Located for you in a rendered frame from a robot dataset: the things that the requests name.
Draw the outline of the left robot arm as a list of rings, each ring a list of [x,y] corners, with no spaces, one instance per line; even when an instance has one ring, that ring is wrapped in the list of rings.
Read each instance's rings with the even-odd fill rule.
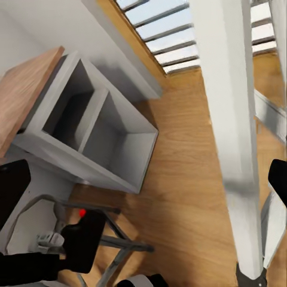
[[[48,254],[45,247],[61,247],[63,243],[64,237],[58,233],[40,232],[35,234],[27,254],[0,253],[0,287],[57,280],[58,271],[74,267],[77,261],[59,259],[59,254]]]

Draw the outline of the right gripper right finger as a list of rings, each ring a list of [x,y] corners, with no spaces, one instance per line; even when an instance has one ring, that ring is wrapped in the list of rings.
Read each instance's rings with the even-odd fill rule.
[[[268,180],[287,207],[287,160],[283,161],[275,158],[272,161]]]

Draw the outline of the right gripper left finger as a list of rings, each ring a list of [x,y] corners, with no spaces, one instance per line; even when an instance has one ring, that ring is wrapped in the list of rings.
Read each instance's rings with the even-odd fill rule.
[[[0,231],[31,182],[26,159],[0,166]]]

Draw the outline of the digital camera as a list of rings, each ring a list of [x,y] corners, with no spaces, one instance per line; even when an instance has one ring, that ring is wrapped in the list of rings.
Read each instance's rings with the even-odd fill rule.
[[[67,269],[88,274],[93,265],[107,215],[93,209],[83,209],[79,215],[81,220],[77,225],[68,225],[59,234],[64,237],[62,247],[66,254],[65,260],[77,261],[74,267]]]

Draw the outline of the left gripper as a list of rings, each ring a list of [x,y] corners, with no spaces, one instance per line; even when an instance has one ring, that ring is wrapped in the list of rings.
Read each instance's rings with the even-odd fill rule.
[[[77,263],[76,260],[59,259],[59,254],[28,252],[27,254],[16,254],[16,256],[19,261],[19,270],[16,280],[11,286],[41,280],[55,281],[58,277],[58,271],[72,268]]]

